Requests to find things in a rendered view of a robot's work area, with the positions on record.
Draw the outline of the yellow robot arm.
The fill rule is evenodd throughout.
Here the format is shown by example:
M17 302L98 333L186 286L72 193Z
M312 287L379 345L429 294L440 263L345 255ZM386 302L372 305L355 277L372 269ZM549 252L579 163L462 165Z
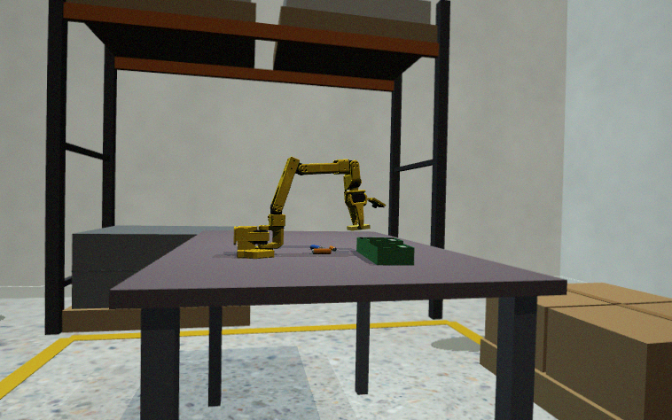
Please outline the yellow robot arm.
M257 230L256 226L238 226L236 228L236 241L238 241L237 258L274 258L273 249L278 249L284 244L285 214L282 214L282 210L291 188L293 177L295 174L318 175L307 173L345 174L343 176L344 190L359 188L362 183L359 162L357 160L337 159L333 163L301 164L299 159L294 157L288 158L270 205L269 225L259 225L259 230ZM275 200L276 198L277 200ZM273 231L271 244L268 244L270 233L265 230ZM258 246L255 246L256 244Z

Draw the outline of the green rack of bins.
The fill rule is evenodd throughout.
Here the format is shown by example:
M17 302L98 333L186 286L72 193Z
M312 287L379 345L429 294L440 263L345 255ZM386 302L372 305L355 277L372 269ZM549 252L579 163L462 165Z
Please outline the green rack of bins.
M394 237L358 237L356 251L376 265L414 265L414 247Z

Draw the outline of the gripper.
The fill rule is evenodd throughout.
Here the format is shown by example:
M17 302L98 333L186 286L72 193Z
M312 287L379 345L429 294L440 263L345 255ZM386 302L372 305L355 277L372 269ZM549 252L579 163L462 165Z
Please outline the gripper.
M365 190L359 191L358 188L344 191L344 198L353 225L357 225L358 223L360 229L363 228L363 207L367 204L367 201L371 202L374 208L386 206L386 204L375 198L367 198Z

